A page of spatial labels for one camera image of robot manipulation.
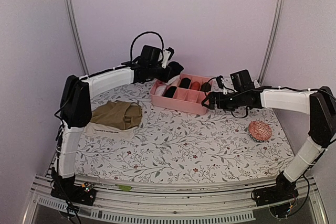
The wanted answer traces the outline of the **pink divided storage box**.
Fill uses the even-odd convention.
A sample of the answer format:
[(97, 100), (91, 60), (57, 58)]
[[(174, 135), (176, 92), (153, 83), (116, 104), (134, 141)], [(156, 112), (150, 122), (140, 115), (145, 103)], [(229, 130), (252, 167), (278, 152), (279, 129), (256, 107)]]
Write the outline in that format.
[[(201, 86), (205, 82), (208, 82), (211, 84), (211, 86), (213, 86), (213, 80), (208, 77), (195, 76), (191, 74), (181, 74), (180, 81), (183, 78), (191, 79), (191, 84), (197, 81), (201, 84)], [(190, 87), (188, 89), (179, 88), (179, 84), (177, 86), (177, 90), (174, 94), (174, 97), (166, 98), (163, 96), (160, 97), (160, 96), (154, 95), (154, 93), (158, 86), (167, 86), (166, 90), (170, 86), (168, 86), (166, 83), (163, 83), (161, 81), (156, 81), (150, 90), (152, 104), (154, 106), (159, 106), (159, 107), (166, 108), (166, 109), (172, 109), (172, 110), (187, 112), (191, 114), (204, 115), (207, 112), (207, 108), (203, 107), (201, 105), (201, 102), (205, 98), (205, 95), (208, 92), (205, 93), (200, 90), (199, 91), (191, 90)]]

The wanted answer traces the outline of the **khaki underwear cream waistband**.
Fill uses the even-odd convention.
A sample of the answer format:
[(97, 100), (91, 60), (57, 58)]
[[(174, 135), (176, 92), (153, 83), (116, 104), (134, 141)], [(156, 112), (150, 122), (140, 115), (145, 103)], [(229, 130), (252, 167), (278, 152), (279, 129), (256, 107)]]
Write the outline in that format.
[(83, 134), (90, 137), (131, 139), (142, 121), (142, 108), (133, 102), (108, 101), (92, 112)]

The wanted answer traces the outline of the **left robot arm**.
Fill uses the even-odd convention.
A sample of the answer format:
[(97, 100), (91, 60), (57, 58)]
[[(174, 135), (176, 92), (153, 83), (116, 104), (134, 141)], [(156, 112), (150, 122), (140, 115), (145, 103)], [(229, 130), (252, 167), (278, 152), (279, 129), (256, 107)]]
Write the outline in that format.
[(68, 178), (75, 177), (75, 156), (80, 136), (92, 117), (91, 99), (111, 89), (134, 83), (146, 83), (159, 80), (171, 83), (184, 69), (172, 61), (173, 48), (156, 48), (145, 45), (141, 54), (131, 56), (129, 61), (91, 75), (77, 77), (70, 75), (66, 79), (60, 108), (55, 117), (60, 119), (57, 135), (56, 175), (62, 180), (58, 192), (67, 200), (78, 195), (78, 188)]

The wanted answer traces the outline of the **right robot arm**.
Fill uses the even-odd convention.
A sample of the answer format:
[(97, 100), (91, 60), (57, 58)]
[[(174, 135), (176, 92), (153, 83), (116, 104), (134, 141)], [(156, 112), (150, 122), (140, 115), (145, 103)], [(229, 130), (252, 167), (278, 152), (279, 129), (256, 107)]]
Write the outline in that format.
[(230, 79), (233, 88), (224, 85), (222, 76), (215, 77), (219, 91), (212, 91), (209, 86), (202, 88), (205, 98), (201, 105), (230, 112), (240, 107), (274, 109), (287, 136), (306, 138), (296, 144), (295, 157), (277, 176), (276, 186), (271, 190), (271, 196), (282, 201), (291, 194), (296, 181), (335, 143), (335, 96), (328, 86), (256, 87), (248, 70), (232, 73)]

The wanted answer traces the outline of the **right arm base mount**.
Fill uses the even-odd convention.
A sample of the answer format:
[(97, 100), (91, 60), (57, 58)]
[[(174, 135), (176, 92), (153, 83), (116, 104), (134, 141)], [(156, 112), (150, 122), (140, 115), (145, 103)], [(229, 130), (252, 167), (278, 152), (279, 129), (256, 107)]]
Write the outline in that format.
[(291, 213), (299, 196), (296, 182), (290, 182), (283, 173), (276, 178), (276, 184), (270, 187), (257, 187), (251, 192), (251, 199), (257, 206), (271, 205), (282, 201), (287, 203), (270, 207), (270, 213), (276, 218), (286, 218)]

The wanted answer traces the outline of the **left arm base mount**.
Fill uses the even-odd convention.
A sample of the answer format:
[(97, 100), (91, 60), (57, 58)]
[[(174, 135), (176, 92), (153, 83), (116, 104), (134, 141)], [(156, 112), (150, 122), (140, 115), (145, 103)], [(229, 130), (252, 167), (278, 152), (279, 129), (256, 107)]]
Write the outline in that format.
[(53, 181), (54, 187), (51, 196), (71, 203), (93, 206), (97, 191), (95, 189), (86, 191), (84, 187), (75, 185), (75, 176), (68, 178), (56, 176)]

